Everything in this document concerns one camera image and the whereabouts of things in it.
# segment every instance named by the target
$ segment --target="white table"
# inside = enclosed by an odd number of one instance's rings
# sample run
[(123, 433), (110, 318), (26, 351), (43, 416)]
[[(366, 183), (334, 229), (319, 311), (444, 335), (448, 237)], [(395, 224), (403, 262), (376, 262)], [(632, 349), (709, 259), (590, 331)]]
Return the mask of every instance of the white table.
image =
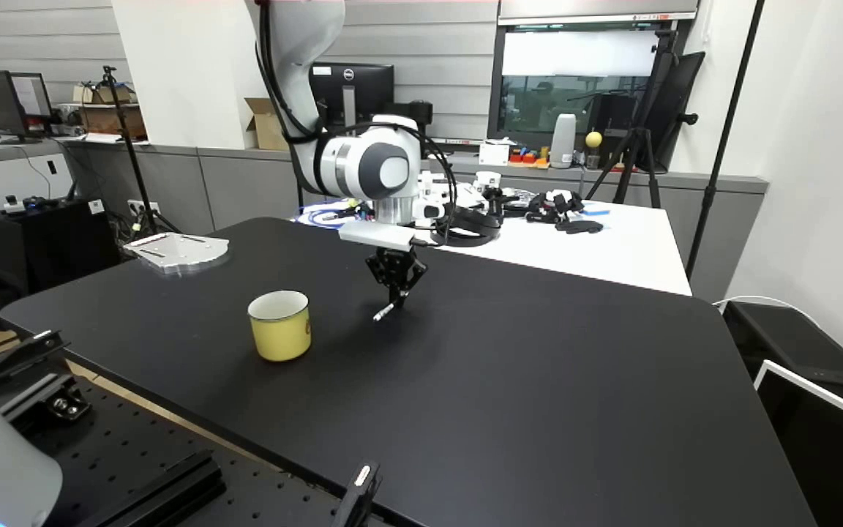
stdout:
[(584, 275), (643, 290), (689, 294), (668, 214), (587, 202), (603, 223), (600, 233), (564, 233), (548, 223), (507, 220), (498, 239), (483, 246), (444, 246), (444, 252)]

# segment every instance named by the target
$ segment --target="pole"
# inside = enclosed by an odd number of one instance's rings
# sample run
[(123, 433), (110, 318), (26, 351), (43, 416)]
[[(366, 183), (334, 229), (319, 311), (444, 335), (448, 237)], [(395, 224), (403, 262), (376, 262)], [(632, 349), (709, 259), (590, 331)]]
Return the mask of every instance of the pole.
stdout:
[(742, 56), (741, 56), (736, 78), (733, 78), (733, 94), (730, 94), (730, 103), (729, 103), (729, 108), (725, 108), (719, 142), (716, 142), (716, 151), (713, 151), (710, 177), (709, 177), (704, 196), (701, 196), (701, 214), (700, 214), (700, 220), (695, 220), (694, 239), (689, 239), (689, 252), (687, 252), (687, 262), (684, 262), (687, 277), (689, 277), (694, 262), (695, 262), (695, 255), (700, 255), (700, 248), (701, 248), (701, 237), (704, 237), (704, 224), (709, 224), (709, 217), (710, 217), (710, 204), (713, 204), (713, 192), (716, 192), (716, 177), (719, 177), (725, 142), (729, 142), (730, 129), (733, 129), (733, 116), (736, 116), (736, 104), (741, 104), (741, 94), (742, 94), (742, 78), (747, 78), (747, 70), (749, 70), (755, 34), (758, 34), (761, 21), (763, 21), (763, 9), (767, 9), (767, 0), (755, 0), (751, 21), (749, 21), (749, 32), (747, 32), (747, 41), (742, 41)]
[(113, 103), (120, 126), (123, 126), (123, 142), (126, 142), (127, 164), (130, 164), (130, 171), (135, 171), (135, 183), (136, 183), (136, 192), (139, 192), (139, 204), (144, 204), (144, 214), (145, 214), (145, 229), (148, 229), (148, 233), (155, 233), (157, 231), (155, 229), (155, 209), (151, 209), (151, 202), (148, 202), (145, 177), (139, 174), (139, 164), (136, 164), (136, 154), (135, 154), (135, 147), (130, 147), (130, 133), (127, 133), (127, 126), (126, 126), (126, 110), (123, 110), (123, 103), (120, 103), (113, 70), (117, 68), (104, 65), (101, 68), (101, 81), (108, 85), (110, 103)]

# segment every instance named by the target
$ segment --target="desk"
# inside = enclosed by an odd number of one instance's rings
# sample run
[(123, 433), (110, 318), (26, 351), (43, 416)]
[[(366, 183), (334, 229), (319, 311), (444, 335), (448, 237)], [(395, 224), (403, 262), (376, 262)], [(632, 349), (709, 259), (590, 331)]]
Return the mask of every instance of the desk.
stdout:
[(603, 223), (600, 233), (561, 233), (553, 224), (507, 220), (498, 239), (448, 252), (689, 294), (665, 209), (608, 202), (587, 202), (587, 209), (603, 209), (593, 217)]
[[(139, 262), (2, 311), (69, 354), (319, 482), (366, 460), (422, 523), (812, 523), (719, 315), (694, 297), (423, 252), (410, 306), (367, 248), (250, 220), (196, 277)], [(246, 303), (309, 294), (312, 349), (255, 356)]]

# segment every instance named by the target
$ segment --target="yellow cup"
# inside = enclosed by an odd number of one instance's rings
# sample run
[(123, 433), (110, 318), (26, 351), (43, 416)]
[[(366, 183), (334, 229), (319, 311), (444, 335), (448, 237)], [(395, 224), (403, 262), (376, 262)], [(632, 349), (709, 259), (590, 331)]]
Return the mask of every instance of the yellow cup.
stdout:
[(249, 303), (255, 351), (264, 359), (286, 362), (309, 349), (307, 294), (274, 290)]

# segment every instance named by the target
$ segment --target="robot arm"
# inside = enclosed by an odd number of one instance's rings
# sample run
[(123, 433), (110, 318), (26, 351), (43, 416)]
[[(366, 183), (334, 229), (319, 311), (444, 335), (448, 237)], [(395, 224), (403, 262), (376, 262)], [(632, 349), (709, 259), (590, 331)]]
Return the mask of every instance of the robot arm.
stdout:
[(299, 182), (324, 196), (375, 198), (381, 223), (414, 220), (422, 171), (417, 129), (403, 116), (375, 116), (360, 133), (327, 133), (312, 94), (309, 65), (335, 41), (346, 0), (256, 0), (261, 57)]

